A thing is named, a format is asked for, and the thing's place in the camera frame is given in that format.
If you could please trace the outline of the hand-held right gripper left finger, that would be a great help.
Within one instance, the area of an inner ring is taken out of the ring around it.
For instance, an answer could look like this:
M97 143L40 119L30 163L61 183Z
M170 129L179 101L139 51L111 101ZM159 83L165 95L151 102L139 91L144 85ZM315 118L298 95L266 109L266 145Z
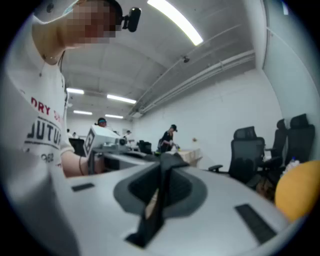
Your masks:
M163 169L163 157L158 158L159 167L156 170L156 188L158 195L154 208L149 216L143 213L140 218L138 229L135 233L128 235L125 240L140 248L145 248L154 238L156 233L164 224L163 210L166 201L166 171Z

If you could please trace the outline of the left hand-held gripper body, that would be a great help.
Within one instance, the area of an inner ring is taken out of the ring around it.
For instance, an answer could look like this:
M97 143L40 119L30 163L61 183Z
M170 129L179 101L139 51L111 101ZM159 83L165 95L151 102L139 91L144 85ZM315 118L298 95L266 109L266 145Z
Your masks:
M83 144L85 156L88 158L88 174L93 175L95 171L95 156L99 154L116 154L128 152L126 140L114 131L92 125Z

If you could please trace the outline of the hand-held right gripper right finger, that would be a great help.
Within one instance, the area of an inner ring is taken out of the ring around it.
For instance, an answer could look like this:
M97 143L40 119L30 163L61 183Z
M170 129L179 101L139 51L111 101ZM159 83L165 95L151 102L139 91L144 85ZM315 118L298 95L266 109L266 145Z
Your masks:
M188 215L187 201L190 196L190 180L177 168L188 164L177 153L164 155L164 218Z

